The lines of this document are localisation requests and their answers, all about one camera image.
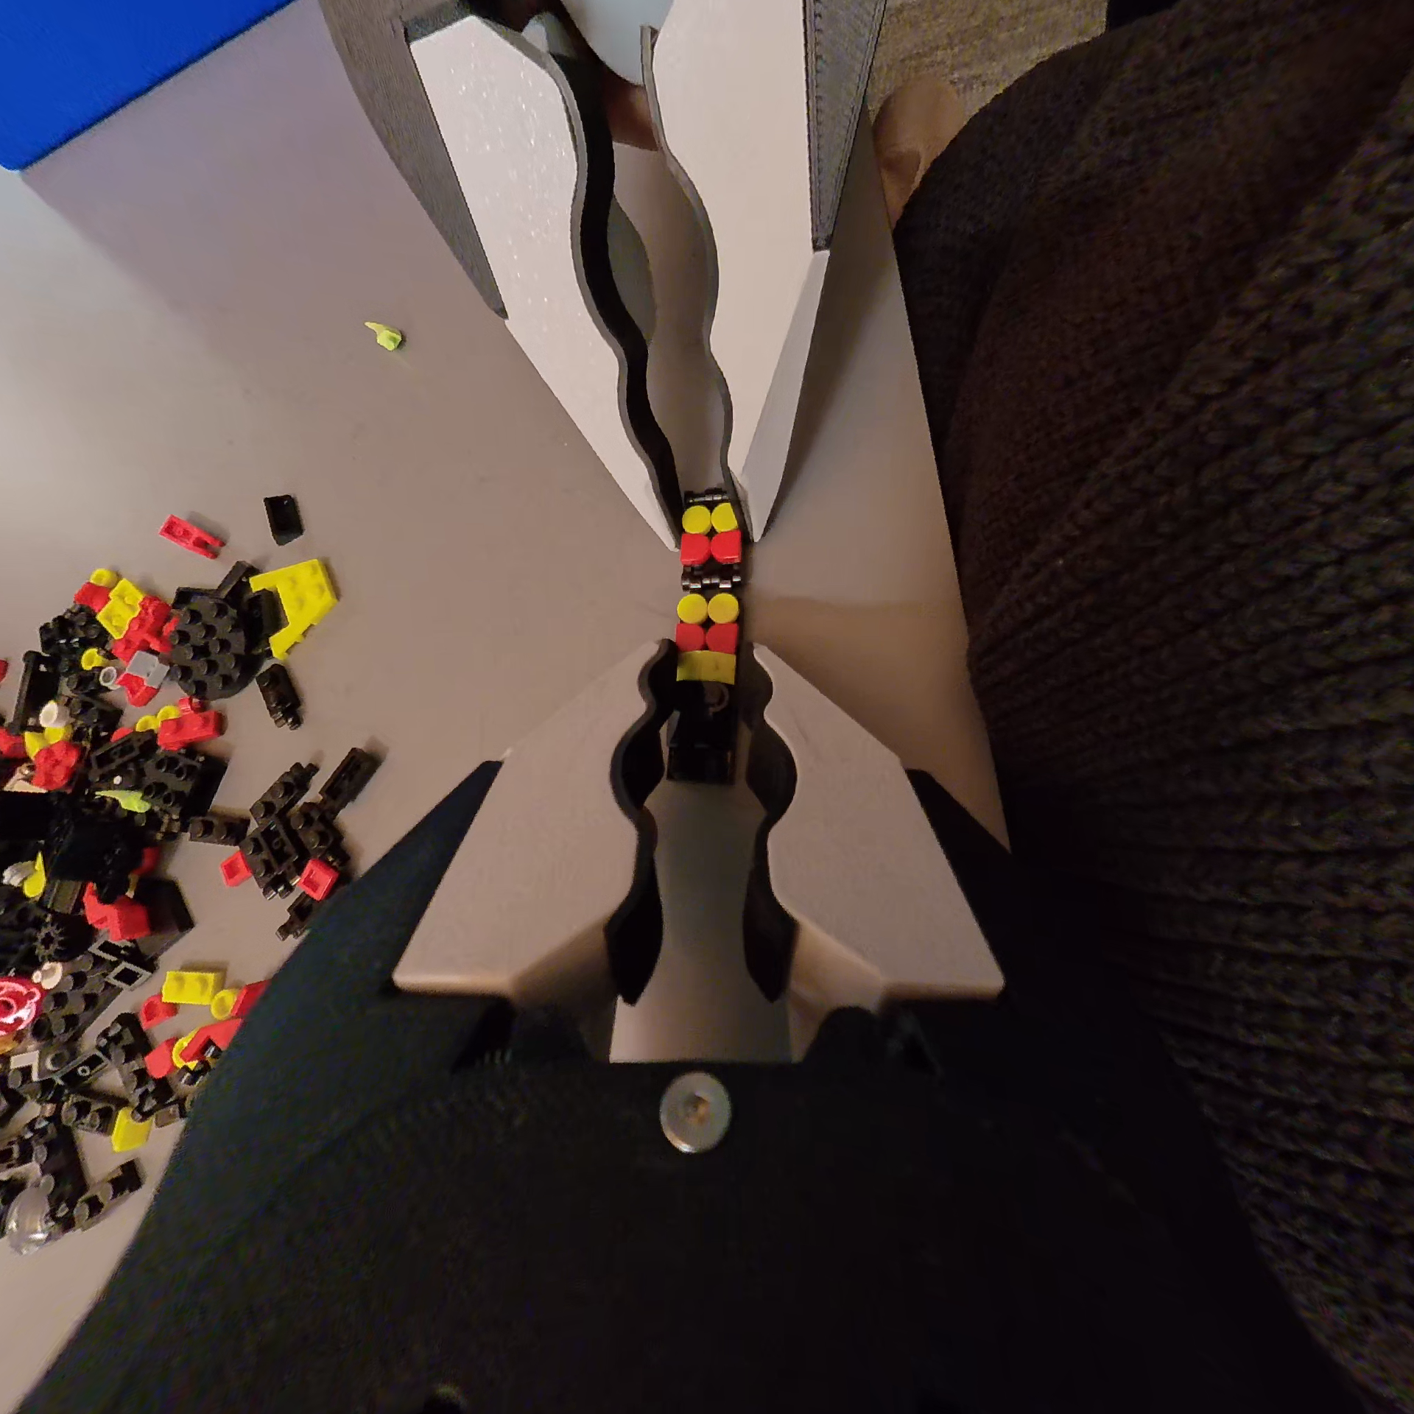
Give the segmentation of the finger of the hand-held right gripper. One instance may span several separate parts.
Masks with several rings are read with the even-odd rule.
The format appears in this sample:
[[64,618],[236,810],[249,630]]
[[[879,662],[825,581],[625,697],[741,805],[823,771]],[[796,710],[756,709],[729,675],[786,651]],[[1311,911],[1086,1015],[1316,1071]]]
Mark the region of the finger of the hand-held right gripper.
[[645,251],[613,195],[613,140],[589,62],[554,15],[514,30],[478,12],[436,12],[407,34],[508,332],[675,550],[677,465],[648,399],[648,335],[613,268],[616,251]]
[[759,539],[781,492],[828,263],[811,229],[805,7],[677,2],[647,81],[705,244],[721,468]]

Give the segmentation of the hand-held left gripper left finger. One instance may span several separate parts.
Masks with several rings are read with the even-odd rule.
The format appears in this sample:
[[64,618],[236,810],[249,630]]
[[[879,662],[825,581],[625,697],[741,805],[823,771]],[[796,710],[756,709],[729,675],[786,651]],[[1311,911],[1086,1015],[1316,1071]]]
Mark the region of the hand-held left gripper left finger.
[[641,998],[663,933],[647,803],[675,683],[672,641],[648,641],[492,764],[394,970],[401,990],[520,1008]]

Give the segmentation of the pile of loose lego pieces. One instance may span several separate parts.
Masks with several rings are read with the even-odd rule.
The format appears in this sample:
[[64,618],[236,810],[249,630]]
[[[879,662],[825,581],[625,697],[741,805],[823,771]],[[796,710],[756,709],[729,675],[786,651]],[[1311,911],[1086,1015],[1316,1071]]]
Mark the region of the pile of loose lego pieces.
[[165,874],[177,848],[216,847],[226,887],[285,904],[283,941],[352,877],[342,815],[370,751],[291,764],[248,808],[216,808],[224,702],[254,687],[274,727],[305,719],[269,648],[278,598],[249,586],[263,572],[239,561],[167,599],[98,569],[24,653],[2,808],[3,1236],[22,1254],[143,1188],[135,1151],[185,1121],[266,990],[163,968],[192,928]]

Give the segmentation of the blue box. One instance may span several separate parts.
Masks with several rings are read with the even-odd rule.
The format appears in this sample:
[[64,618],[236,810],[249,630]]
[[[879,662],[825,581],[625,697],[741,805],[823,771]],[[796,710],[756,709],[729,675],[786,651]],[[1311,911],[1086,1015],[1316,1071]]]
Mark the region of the blue box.
[[20,172],[283,2],[3,2],[2,167]]

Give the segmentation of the dark knit sweater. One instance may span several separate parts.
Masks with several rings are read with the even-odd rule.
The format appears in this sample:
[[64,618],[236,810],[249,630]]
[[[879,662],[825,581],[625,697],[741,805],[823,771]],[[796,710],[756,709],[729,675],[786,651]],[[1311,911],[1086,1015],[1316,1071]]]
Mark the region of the dark knit sweater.
[[1034,67],[896,258],[1017,860],[1274,1296],[1239,1409],[1411,1411],[1411,3]]

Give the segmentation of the short black lego assembly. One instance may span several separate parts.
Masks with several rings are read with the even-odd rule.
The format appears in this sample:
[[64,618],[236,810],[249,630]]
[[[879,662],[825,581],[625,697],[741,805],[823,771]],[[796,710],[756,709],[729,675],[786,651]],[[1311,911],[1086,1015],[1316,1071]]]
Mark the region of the short black lego assembly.
[[689,492],[680,520],[682,593],[741,594],[749,581],[753,542],[734,495],[721,487]]

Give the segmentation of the yellow lego wedge plate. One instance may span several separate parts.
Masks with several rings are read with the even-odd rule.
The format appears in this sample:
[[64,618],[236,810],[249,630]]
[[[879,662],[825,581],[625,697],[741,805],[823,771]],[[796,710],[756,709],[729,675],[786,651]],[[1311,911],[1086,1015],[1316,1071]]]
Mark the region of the yellow lego wedge plate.
[[256,574],[249,581],[254,593],[273,593],[285,614],[285,626],[269,636],[271,655],[288,662],[313,626],[338,606],[340,598],[320,559],[306,559],[278,571]]

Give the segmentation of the person's right hand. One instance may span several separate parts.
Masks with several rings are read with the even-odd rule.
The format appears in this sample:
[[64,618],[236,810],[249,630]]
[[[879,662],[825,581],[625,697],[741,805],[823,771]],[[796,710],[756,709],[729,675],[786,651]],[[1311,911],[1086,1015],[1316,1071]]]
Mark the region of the person's right hand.
[[966,125],[966,106],[943,72],[901,83],[872,123],[874,152],[887,222],[896,229],[929,167]]

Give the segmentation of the long black lego assembly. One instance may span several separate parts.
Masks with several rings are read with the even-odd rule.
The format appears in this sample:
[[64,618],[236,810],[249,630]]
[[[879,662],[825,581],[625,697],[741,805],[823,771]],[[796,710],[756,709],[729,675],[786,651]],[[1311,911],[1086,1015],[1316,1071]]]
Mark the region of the long black lego assembly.
[[675,715],[667,741],[668,778],[732,784],[736,776],[741,603],[732,589],[685,591],[677,604]]

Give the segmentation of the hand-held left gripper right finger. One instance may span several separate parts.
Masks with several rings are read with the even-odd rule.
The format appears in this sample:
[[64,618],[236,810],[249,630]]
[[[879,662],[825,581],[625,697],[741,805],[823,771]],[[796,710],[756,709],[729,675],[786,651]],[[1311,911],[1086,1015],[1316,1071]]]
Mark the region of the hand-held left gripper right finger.
[[751,662],[753,981],[790,1022],[998,997],[1002,970],[899,758],[766,646]]

